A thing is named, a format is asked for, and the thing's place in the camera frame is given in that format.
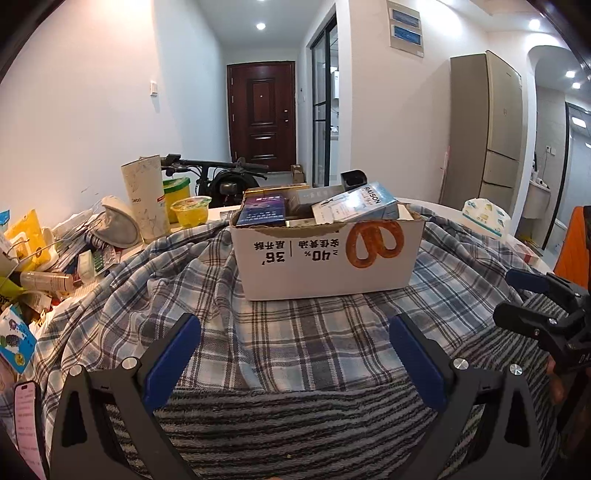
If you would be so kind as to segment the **person's right hand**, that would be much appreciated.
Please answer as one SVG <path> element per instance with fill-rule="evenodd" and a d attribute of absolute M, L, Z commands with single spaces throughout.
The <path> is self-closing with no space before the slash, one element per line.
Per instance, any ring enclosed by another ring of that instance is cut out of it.
<path fill-rule="evenodd" d="M 546 375 L 549 380 L 550 398 L 554 405 L 561 404 L 565 399 L 565 387 L 562 379 L 555 373 L 556 362 L 552 356 L 548 358 Z"/>

